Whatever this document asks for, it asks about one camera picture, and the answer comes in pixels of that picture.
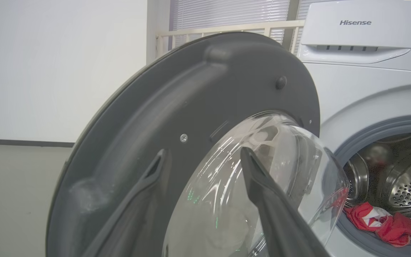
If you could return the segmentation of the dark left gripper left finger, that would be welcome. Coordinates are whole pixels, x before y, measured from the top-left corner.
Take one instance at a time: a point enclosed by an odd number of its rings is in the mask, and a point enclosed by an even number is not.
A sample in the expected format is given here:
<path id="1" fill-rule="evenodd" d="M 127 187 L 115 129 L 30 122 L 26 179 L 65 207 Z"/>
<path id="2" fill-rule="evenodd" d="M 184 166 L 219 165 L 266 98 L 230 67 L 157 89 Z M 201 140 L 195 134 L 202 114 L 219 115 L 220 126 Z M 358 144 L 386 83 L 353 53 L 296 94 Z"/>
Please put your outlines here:
<path id="1" fill-rule="evenodd" d="M 168 163 L 169 151 L 161 149 L 86 248 L 83 257 L 132 255 L 154 192 Z"/>

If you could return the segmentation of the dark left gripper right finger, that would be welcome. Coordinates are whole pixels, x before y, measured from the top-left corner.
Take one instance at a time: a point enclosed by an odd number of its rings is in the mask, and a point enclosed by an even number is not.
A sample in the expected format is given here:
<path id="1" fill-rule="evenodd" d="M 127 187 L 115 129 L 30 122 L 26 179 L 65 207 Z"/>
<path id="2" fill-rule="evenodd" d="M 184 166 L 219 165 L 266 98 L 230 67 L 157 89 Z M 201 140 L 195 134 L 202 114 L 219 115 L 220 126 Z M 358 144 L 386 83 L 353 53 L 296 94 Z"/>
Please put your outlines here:
<path id="1" fill-rule="evenodd" d="M 328 257 L 323 244 L 251 148 L 241 166 L 248 198 L 257 207 L 270 257 Z"/>

